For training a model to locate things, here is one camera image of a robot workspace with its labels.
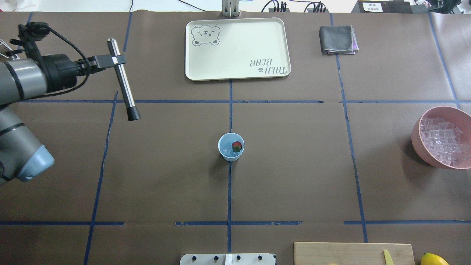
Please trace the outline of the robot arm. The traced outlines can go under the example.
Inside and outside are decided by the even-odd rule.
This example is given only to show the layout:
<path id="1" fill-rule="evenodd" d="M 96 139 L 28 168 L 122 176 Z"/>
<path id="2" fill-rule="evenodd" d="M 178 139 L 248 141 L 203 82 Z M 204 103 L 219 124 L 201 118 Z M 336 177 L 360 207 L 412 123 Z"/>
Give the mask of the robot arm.
<path id="1" fill-rule="evenodd" d="M 49 34 L 71 46 L 79 54 L 79 59 L 72 60 L 63 53 L 43 55 L 37 43 Z M 92 74 L 113 68 L 128 120 L 140 119 L 124 69 L 127 60 L 115 38 L 107 40 L 107 54 L 87 57 L 48 23 L 29 22 L 18 26 L 18 36 L 10 43 L 13 50 L 1 42 L 5 47 L 1 52 L 0 70 L 1 185 L 12 180 L 30 181 L 54 164 L 52 154 L 18 114 L 15 106 L 21 102 L 74 92 L 84 86 Z"/>

